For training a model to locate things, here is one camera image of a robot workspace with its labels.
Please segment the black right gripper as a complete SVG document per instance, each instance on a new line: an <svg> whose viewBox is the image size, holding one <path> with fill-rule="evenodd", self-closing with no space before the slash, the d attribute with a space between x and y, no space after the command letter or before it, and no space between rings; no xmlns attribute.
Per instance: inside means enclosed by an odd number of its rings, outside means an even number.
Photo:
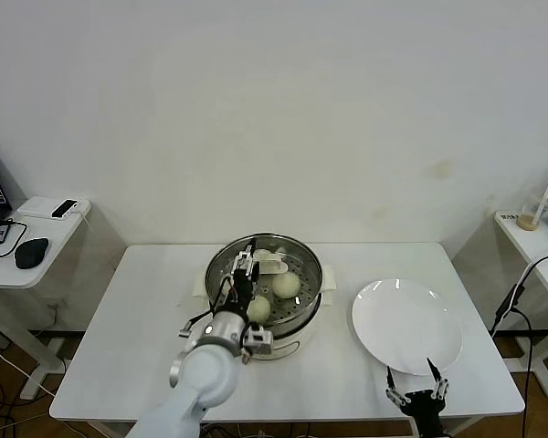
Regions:
<svg viewBox="0 0 548 438"><path fill-rule="evenodd" d="M387 366L385 394L396 407L400 407L404 415L414 420L420 437L444 437L445 428L439 415L445 408L449 383L447 379L442 378L438 367L430 358L427 358L427 363L435 381L433 391L413 391L408 392L406 396L400 394L396 390L391 368Z"/></svg>

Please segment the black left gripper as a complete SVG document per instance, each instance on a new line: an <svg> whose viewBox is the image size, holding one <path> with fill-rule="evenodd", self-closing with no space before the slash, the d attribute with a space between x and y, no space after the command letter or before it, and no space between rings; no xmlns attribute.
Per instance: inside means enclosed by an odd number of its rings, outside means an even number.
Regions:
<svg viewBox="0 0 548 438"><path fill-rule="evenodd" d="M224 277L218 289L218 312L228 311L238 316L247 314L250 301L254 297L252 277L257 276L259 272L259 256L256 251L257 238L252 237L249 249L240 251L234 258L232 275Z"/></svg>

